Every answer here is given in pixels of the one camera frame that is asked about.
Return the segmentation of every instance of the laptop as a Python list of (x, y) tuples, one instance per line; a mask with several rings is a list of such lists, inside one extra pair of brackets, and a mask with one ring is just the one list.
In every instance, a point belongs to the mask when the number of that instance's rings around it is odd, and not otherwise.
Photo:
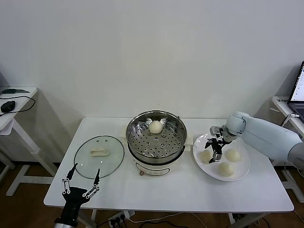
[(298, 78), (289, 97), (288, 106), (298, 114), (304, 122), (304, 61), (301, 64)]

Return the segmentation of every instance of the laptop screen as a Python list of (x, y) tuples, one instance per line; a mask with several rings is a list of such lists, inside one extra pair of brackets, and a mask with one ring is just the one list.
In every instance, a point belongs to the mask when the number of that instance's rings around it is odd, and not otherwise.
[(290, 101), (304, 101), (304, 64), (301, 65)]

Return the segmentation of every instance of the white wall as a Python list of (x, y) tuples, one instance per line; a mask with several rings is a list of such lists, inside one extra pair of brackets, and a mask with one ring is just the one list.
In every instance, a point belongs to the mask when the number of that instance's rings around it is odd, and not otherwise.
[(302, 0), (2, 0), (0, 72), (11, 86), (39, 89), (28, 129), (46, 150), (65, 151), (83, 116), (263, 116), (304, 60), (303, 8)]

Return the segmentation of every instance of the perforated steel tray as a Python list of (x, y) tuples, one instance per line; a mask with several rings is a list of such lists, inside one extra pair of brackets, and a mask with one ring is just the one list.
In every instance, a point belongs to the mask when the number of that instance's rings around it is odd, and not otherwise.
[[(162, 131), (149, 131), (152, 121), (160, 121)], [(129, 147), (141, 161), (160, 164), (173, 160), (182, 152), (186, 141), (186, 127), (180, 118), (163, 111), (149, 111), (135, 117), (127, 127)]]

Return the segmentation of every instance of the wooden floor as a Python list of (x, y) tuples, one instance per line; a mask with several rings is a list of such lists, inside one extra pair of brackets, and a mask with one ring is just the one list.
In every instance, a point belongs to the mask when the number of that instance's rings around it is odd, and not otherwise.
[[(60, 208), (51, 208), (43, 204), (44, 196), (48, 190), (48, 185), (36, 184), (21, 184), (12, 197), (5, 196), (7, 189), (14, 180), (21, 165), (16, 169), (10, 170), (4, 180), (0, 183), (0, 227), (1, 228), (52, 228), (54, 220), (60, 213)], [(280, 171), (277, 171), (279, 177), (284, 180)], [(302, 178), (296, 170), (291, 171), (293, 177), (297, 181), (299, 187), (304, 192), (304, 178)], [(31, 166), (27, 175), (48, 176), (48, 173), (39, 165)], [(304, 218), (304, 204), (297, 201), (292, 191), (287, 191), (294, 208), (299, 215)], [(84, 210), (90, 216), (91, 210)], [(106, 221), (110, 216), (116, 214), (117, 211), (99, 210), (97, 212), (96, 221), (98, 224)], [(173, 213), (163, 212), (136, 212), (132, 217), (133, 221), (159, 218)], [(200, 219), (206, 224), (208, 228), (226, 228), (229, 225), (227, 214), (197, 214)], [(297, 217), (294, 212), (290, 213), (273, 213), (265, 217), (271, 228), (304, 228), (304, 223)], [(164, 219), (177, 226), (186, 226), (189, 228), (202, 228), (202, 224), (189, 213), (182, 213), (180, 215)], [(128, 228), (138, 228), (141, 223), (126, 222)], [(101, 228), (109, 227), (107, 224), (100, 226)], [(264, 220), (260, 220), (259, 228), (267, 228)], [(159, 225), (145, 225), (144, 228), (172, 228), (167, 224)]]

